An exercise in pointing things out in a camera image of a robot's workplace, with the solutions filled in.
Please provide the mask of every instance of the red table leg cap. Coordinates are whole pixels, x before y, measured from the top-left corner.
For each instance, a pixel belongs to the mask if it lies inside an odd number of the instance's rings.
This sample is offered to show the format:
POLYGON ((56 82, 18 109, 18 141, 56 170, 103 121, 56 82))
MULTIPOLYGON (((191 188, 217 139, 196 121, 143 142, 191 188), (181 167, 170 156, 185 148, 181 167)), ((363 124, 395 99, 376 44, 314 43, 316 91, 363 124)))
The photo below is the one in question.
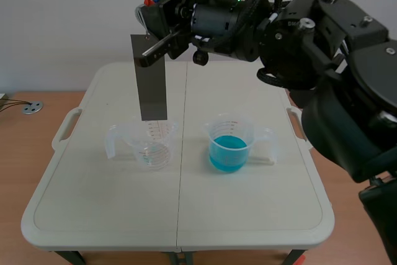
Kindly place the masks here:
POLYGON ((302 255, 293 265, 302 265, 306 260, 306 257, 302 255))

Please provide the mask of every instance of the blue liquid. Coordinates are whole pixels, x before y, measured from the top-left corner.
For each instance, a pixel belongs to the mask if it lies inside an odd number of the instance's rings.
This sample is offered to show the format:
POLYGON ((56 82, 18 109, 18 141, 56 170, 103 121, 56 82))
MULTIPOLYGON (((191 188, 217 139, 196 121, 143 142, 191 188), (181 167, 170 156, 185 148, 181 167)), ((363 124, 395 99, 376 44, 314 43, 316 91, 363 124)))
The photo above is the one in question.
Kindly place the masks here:
MULTIPOLYGON (((226 148, 240 149, 247 146, 242 139, 234 136, 221 136, 216 138, 215 143, 226 148)), ((248 150, 232 151, 211 144, 210 161, 221 171, 234 172, 244 166, 248 157, 248 150)))

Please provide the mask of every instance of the table leg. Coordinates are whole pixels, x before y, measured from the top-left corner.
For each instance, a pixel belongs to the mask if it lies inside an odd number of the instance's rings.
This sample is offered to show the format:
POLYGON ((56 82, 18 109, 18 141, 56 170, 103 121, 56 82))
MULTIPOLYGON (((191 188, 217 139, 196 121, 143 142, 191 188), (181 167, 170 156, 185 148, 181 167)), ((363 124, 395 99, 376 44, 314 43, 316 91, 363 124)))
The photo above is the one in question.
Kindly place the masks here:
POLYGON ((166 252, 166 254, 168 255, 168 259, 171 265, 179 265, 179 259, 176 253, 171 251, 171 252, 166 252))
POLYGON ((185 252, 185 263, 186 265, 193 265, 193 251, 185 252))
POLYGON ((293 265, 301 255, 305 252, 305 249, 293 249, 291 252, 288 254, 288 256, 285 258, 284 262, 282 265, 293 265))
POLYGON ((56 251, 58 255, 72 265, 85 265, 85 260, 78 251, 56 251))
POLYGON ((171 265, 193 265, 193 251, 188 252, 181 252, 181 253, 174 253, 174 252, 167 252, 169 262, 171 265))

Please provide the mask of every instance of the measuring cup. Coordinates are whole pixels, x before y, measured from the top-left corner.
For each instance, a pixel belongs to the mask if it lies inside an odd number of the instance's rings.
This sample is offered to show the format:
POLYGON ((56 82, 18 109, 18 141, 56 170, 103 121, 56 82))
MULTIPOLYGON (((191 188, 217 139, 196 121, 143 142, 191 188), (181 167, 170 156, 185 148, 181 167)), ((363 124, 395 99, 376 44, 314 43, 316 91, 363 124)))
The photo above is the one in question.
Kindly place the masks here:
POLYGON ((238 114, 219 114, 204 125, 210 139, 210 161, 219 170, 234 172, 246 163, 249 152, 256 141, 270 143, 272 164, 277 162, 277 142, 269 128, 256 128, 247 117, 238 114))
POLYGON ((115 156, 115 140, 120 138, 132 147, 135 158, 144 168, 161 169, 171 160, 172 138, 177 128, 177 122, 171 120, 136 120, 113 125, 105 139, 107 158, 115 156))

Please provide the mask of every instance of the red component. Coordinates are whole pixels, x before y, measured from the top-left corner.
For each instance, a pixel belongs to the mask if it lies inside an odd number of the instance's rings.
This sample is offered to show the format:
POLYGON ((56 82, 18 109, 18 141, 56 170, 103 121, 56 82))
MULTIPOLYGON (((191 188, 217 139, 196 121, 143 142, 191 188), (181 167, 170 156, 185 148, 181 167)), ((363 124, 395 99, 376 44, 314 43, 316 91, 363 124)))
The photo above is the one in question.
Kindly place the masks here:
POLYGON ((146 6, 152 6, 153 4, 155 4, 155 2, 154 2, 153 0, 145 0, 145 1, 143 1, 143 3, 144 3, 146 6))
POLYGON ((303 262, 305 262, 305 260, 306 260, 306 257, 304 255, 302 255, 295 263, 293 263, 293 265, 302 265, 303 262))

